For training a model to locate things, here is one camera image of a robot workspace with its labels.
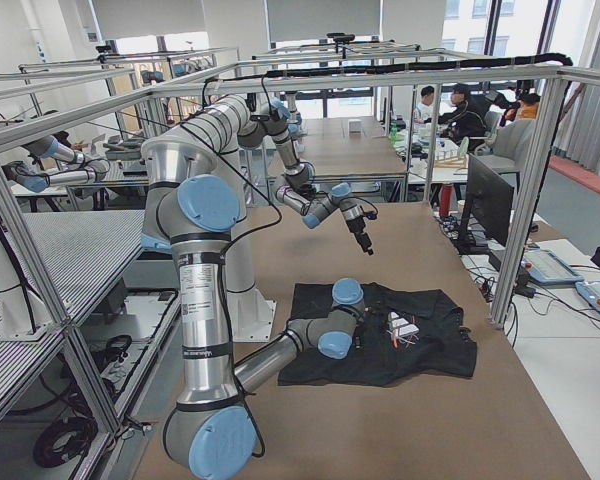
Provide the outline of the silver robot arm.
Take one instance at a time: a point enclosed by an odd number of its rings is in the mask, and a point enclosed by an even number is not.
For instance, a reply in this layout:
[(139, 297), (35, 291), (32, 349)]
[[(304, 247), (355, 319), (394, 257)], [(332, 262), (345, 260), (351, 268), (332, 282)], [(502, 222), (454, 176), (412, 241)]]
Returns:
[(237, 242), (234, 227), (244, 200), (217, 171), (236, 146), (249, 148), (270, 137), (284, 170), (277, 199), (315, 227), (340, 212), (364, 251), (371, 241), (366, 212), (349, 185), (336, 185), (311, 200), (310, 168), (291, 138), (287, 115), (272, 102), (227, 95), (167, 132), (147, 140), (151, 166), (142, 243), (172, 255), (179, 278), (183, 324), (184, 389), (163, 429), (163, 446), (176, 463), (200, 479), (228, 479), (264, 453), (246, 398), (300, 353), (316, 349), (347, 356), (360, 323), (363, 291), (350, 278), (336, 282), (332, 306), (317, 319), (290, 321), (284, 331), (248, 358), (234, 358), (225, 262)]
[(302, 216), (304, 224), (313, 229), (332, 213), (339, 211), (364, 253), (373, 253), (372, 241), (365, 232), (365, 221), (376, 214), (367, 212), (354, 198), (348, 183), (342, 182), (326, 193), (319, 195), (311, 183), (312, 166), (301, 160), (294, 146), (290, 111), (273, 97), (258, 104), (250, 95), (247, 123), (237, 133), (238, 144), (252, 149), (259, 146), (265, 137), (270, 137), (283, 165), (283, 173), (276, 178), (275, 198)]

